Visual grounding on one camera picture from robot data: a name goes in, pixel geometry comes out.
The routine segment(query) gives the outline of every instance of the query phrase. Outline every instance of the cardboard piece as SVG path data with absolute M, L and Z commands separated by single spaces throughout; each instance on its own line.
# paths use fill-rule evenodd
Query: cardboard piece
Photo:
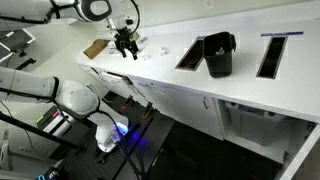
M 83 53 L 89 58 L 94 59 L 101 51 L 103 51 L 110 41 L 98 39 L 93 42 L 93 44 L 86 49 Z

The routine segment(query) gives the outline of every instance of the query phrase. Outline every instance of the black floor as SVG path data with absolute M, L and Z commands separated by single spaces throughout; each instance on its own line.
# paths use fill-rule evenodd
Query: black floor
M 281 165 L 176 123 L 151 180 L 272 180 Z

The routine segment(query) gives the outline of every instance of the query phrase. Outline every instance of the black metal frame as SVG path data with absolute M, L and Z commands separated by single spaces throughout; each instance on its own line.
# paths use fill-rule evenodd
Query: black metal frame
M 4 121 L 6 123 L 12 124 L 12 125 L 14 125 L 16 127 L 22 128 L 22 129 L 24 129 L 26 131 L 32 132 L 34 134 L 37 134 L 37 135 L 39 135 L 41 137 L 44 137 L 46 139 L 49 139 L 51 141 L 54 141 L 54 142 L 60 143 L 62 145 L 68 146 L 71 149 L 78 149 L 78 145 L 76 145 L 76 144 L 70 143 L 70 142 L 65 141 L 63 139 L 60 139 L 60 138 L 58 138 L 58 137 L 56 137 L 56 136 L 54 136 L 52 134 L 46 133 L 44 131 L 41 131 L 40 129 L 35 128 L 35 127 L 33 127 L 33 126 L 29 125 L 29 124 L 26 124 L 26 123 L 24 123 L 24 122 L 22 122 L 22 121 L 20 121 L 18 119 L 15 119 L 13 117 L 5 115 L 1 111 L 0 111 L 0 120 Z

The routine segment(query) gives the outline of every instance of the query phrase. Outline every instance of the robotic arm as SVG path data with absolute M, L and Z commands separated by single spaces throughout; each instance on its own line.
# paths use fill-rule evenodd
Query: robotic arm
M 134 0 L 130 1 L 140 17 L 138 5 Z M 1 0 L 0 31 L 48 24 L 52 18 L 74 18 L 85 22 L 106 20 L 113 31 L 110 40 L 115 41 L 123 57 L 126 57 L 127 49 L 137 59 L 139 49 L 131 36 L 140 20 L 135 30 L 128 29 L 120 0 Z
M 130 40 L 136 29 L 133 32 L 127 29 L 119 0 L 1 0 L 0 2 L 0 20 L 4 20 L 6 24 L 4 27 L 0 23 L 0 30 L 47 24 L 51 18 L 76 18 L 87 22 L 107 19 L 109 27 L 118 32 L 115 36 L 118 50 L 125 57 L 124 49 L 127 49 L 136 59 L 138 48 L 136 43 Z M 113 111 L 87 87 L 73 81 L 61 81 L 54 77 L 42 77 L 0 67 L 0 100 L 27 103 L 53 101 L 68 114 L 77 116 L 76 119 L 88 118 L 98 126 L 96 140 L 104 152 L 110 152 L 115 147 L 120 140 L 118 133 L 125 135 L 128 131 L 129 121 L 126 117 Z
M 76 119 L 87 118 L 97 124 L 99 148 L 110 152 L 127 133 L 128 119 L 98 98 L 87 87 L 54 77 L 42 77 L 28 72 L 0 67 L 0 100 L 26 103 L 55 102 Z

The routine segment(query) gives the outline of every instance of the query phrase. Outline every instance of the white countertop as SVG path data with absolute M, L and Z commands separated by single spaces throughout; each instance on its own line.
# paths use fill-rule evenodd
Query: white countertop
M 196 72 L 175 70 L 185 52 L 197 36 L 229 31 L 237 41 L 233 53 L 233 72 L 227 78 L 212 78 L 205 60 Z M 256 74 L 270 37 L 262 33 L 304 31 L 302 36 L 290 36 L 275 80 L 257 78 Z M 301 21 L 268 25 L 248 25 L 207 32 L 176 33 L 148 36 L 144 55 L 134 61 L 131 54 L 119 55 L 101 52 L 89 60 L 82 52 L 79 64 L 103 68 L 131 77 L 142 77 L 194 91 L 206 92 L 212 97 L 259 107 L 293 117 L 320 123 L 320 21 Z M 162 46 L 170 54 L 161 57 Z

